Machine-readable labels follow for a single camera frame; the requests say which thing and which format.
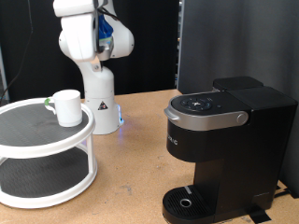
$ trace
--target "coffee maker base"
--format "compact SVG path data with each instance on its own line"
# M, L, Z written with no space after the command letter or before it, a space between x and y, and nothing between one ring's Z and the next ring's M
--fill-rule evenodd
M163 215L171 224L213 223L214 214L195 186L171 189L163 199Z

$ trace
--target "silver band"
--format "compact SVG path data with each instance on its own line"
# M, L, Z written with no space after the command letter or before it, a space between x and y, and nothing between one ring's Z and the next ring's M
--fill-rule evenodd
M237 111L217 115L188 115L177 111L169 101L168 108L164 110L170 122L176 126L191 131L209 131L241 126L247 122L249 115L245 111Z

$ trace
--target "wooden table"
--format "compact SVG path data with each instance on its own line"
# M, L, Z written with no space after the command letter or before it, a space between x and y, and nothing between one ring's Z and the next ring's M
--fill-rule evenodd
M179 94L171 90L116 96L125 122L114 133L94 137L98 173L91 186L71 201L49 208L25 210L0 204L0 224L166 223L163 196L170 189L191 185L194 175L194 163L180 161L166 149L164 109ZM276 198L266 213L273 219L269 224L299 223L299 201L290 195ZM246 216L228 223L253 221Z

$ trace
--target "drip tray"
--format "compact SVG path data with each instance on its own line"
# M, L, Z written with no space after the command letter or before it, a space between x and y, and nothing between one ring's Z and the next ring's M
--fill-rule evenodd
M8 195L40 198L73 188L88 173L87 154L73 147L48 157L5 160L0 166L0 184Z
M164 195L163 206L164 218L172 224L180 224L184 221L206 224L212 223L214 219L214 214L195 186L168 191Z

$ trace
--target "white mug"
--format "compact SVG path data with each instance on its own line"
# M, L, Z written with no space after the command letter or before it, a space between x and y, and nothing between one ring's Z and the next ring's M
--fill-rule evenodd
M50 98L45 100L45 107L57 114L59 125L74 127L82 122L80 92L74 90L57 91L53 95L55 109L49 105Z

